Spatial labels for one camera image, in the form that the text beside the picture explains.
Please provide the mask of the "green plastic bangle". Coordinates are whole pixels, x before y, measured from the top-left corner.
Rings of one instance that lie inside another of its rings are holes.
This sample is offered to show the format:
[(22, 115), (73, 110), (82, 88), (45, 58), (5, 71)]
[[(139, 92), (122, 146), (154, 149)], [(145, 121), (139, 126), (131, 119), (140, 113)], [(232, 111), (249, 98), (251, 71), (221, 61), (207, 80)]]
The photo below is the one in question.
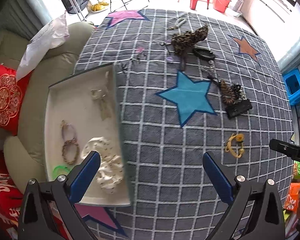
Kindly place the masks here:
[(71, 168), (66, 165), (58, 165), (52, 171), (52, 179), (55, 180), (60, 175), (68, 175), (71, 172)]

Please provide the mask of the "white polka dot scrunchie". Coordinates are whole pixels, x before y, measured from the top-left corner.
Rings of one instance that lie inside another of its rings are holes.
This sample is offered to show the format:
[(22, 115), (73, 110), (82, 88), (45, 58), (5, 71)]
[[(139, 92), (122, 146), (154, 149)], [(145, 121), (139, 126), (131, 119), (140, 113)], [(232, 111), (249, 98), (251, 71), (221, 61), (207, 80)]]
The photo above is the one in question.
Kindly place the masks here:
[(101, 165), (95, 176), (101, 189), (107, 194), (113, 194), (120, 183), (123, 182), (124, 171), (121, 154), (114, 152), (110, 140), (105, 137), (91, 138), (80, 153), (80, 158), (85, 159), (91, 152), (100, 154)]

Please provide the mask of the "white jewelry tray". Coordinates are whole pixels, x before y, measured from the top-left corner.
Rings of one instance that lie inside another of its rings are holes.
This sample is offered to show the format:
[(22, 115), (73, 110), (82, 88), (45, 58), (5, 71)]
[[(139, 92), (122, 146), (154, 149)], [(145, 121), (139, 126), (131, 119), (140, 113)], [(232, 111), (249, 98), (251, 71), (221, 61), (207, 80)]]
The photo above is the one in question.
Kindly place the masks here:
[(45, 111), (44, 149), (46, 176), (55, 179), (54, 169), (65, 162), (62, 157), (62, 122), (74, 127), (79, 145), (80, 164), (87, 152), (86, 144), (103, 137), (107, 150), (123, 157), (121, 124), (116, 97), (117, 68), (112, 63), (72, 75), (49, 87)]

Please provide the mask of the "green snack bag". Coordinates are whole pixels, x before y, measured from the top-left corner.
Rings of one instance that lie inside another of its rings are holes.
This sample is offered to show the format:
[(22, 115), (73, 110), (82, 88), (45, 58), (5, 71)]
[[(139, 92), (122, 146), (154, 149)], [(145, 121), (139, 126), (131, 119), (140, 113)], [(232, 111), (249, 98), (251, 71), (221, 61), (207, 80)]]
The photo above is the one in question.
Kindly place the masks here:
[(300, 179), (300, 162), (294, 161), (293, 164), (293, 179)]

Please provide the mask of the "orange snack box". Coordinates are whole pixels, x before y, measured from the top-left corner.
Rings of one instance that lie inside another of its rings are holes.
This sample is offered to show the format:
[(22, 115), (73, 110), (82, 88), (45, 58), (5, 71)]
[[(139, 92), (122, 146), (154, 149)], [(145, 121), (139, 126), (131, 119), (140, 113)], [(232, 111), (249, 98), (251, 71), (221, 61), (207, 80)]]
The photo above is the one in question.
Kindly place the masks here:
[(299, 210), (299, 200), (300, 200), (300, 183), (291, 183), (288, 189), (286, 200), (284, 202), (283, 208), (294, 213), (298, 213)]

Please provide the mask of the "beige sofa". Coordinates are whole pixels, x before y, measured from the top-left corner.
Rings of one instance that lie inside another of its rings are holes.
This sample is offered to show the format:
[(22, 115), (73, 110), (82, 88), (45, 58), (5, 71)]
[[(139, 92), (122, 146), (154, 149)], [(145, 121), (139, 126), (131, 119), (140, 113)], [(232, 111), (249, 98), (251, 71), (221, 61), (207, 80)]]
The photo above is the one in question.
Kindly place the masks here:
[(31, 178), (46, 181), (44, 161), (44, 121), (49, 86), (69, 77), (83, 47), (95, 30), (88, 22), (68, 26), (69, 37), (50, 49), (32, 72), (20, 109), (18, 133), (0, 128), (0, 150), (10, 177), (20, 192)]

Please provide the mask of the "blue plastic stool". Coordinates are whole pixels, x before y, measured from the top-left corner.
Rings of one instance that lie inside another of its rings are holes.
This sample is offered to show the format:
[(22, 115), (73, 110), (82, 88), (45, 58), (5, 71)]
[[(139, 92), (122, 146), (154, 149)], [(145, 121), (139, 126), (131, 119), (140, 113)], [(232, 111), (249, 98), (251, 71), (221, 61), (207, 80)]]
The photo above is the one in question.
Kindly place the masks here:
[(283, 75), (287, 95), (291, 106), (300, 103), (300, 71), (298, 68)]

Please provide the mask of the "black hair clip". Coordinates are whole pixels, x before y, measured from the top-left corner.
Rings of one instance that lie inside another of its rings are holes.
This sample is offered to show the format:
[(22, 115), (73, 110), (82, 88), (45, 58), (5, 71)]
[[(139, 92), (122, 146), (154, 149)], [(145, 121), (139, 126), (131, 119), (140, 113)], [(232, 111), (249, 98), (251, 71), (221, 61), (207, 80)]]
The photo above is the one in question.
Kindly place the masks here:
[(250, 100), (245, 99), (245, 100), (237, 102), (231, 106), (226, 107), (225, 111), (226, 111), (228, 118), (232, 119), (234, 117), (237, 117), (237, 116), (251, 110), (252, 108), (253, 107), (252, 107)]

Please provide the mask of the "grey checked star tablecloth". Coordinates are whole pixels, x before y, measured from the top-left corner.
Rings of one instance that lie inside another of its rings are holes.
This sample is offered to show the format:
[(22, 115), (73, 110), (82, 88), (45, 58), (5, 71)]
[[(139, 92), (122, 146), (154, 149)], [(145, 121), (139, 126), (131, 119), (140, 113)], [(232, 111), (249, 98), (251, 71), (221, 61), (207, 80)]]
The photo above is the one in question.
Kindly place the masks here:
[[(215, 84), (204, 97), (213, 114), (195, 112), (180, 119), (178, 106), (159, 96), (177, 84), (179, 60), (164, 43), (179, 18), (185, 23), (178, 33), (208, 26), (207, 38), (198, 46), (216, 57), (209, 66), (189, 54), (184, 77), (201, 81), (212, 74), (228, 85), (240, 85), (253, 107), (247, 113), (229, 119)], [(169, 56), (174, 62), (166, 61)], [(268, 144), (271, 139), (290, 139), (292, 113), (281, 72), (264, 39), (188, 12), (118, 12), (97, 26), (75, 71), (108, 62), (120, 70), (117, 99), (132, 202), (110, 209), (119, 232), (89, 220), (93, 233), (105, 239), (205, 239), (226, 210), (202, 168), (206, 151), (235, 174), (258, 182), (273, 179), (280, 198), (286, 198), (293, 163)]]

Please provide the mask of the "white cabinet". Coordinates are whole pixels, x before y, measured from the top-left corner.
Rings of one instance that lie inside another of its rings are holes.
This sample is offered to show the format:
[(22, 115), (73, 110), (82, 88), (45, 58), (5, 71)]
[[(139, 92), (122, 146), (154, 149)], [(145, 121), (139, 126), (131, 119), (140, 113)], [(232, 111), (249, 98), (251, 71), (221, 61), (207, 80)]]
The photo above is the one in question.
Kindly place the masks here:
[(300, 36), (300, 5), (289, 7), (282, 0), (243, 0), (240, 9), (244, 19), (258, 36), (272, 31), (296, 30)]

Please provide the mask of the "dark brown hair clip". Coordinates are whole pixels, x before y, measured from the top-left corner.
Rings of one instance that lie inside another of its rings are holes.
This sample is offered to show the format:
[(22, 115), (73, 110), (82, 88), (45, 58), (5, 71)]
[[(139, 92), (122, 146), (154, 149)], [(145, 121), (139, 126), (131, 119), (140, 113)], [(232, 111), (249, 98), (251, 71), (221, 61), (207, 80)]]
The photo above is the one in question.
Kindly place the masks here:
[(185, 54), (180, 56), (180, 71), (184, 72), (186, 69), (186, 58), (187, 56)]

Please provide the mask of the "purple heart hair clip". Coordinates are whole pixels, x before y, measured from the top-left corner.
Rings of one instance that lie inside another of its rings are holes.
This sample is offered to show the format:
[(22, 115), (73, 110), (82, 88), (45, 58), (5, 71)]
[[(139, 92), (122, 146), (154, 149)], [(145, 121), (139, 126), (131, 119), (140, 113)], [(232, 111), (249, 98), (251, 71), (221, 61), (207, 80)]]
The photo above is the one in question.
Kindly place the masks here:
[(169, 57), (166, 58), (166, 61), (167, 61), (168, 63), (172, 63), (172, 62), (174, 62), (174, 58), (171, 57), (171, 56), (169, 56)]

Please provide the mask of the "leopard print scrunchie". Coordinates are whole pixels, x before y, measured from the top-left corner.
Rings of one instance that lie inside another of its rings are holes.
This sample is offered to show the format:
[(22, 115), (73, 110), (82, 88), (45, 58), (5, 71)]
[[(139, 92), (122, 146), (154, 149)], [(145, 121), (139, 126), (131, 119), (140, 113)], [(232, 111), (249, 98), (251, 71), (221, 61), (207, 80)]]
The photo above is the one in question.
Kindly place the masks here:
[(171, 38), (174, 54), (182, 56), (185, 51), (192, 49), (198, 42), (204, 41), (207, 38), (208, 32), (208, 26), (204, 25), (195, 31), (188, 30), (183, 34), (174, 34)]

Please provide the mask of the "red bucket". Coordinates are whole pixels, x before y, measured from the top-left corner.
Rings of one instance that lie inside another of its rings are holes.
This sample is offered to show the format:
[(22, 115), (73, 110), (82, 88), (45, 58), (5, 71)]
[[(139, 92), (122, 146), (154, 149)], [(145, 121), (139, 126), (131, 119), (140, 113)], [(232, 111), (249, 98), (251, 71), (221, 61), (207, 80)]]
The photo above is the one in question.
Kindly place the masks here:
[(212, 1), (213, 8), (221, 13), (225, 13), (230, 2), (231, 2), (231, 0), (213, 0)]

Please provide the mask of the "white plastic bag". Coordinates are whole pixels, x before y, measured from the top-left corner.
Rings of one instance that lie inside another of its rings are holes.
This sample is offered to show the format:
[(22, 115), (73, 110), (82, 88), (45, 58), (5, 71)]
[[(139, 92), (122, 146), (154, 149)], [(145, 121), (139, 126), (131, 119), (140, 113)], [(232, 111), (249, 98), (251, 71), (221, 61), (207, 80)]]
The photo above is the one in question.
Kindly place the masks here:
[(63, 45), (69, 36), (66, 12), (43, 26), (26, 47), (17, 68), (16, 81), (32, 72), (50, 49)]

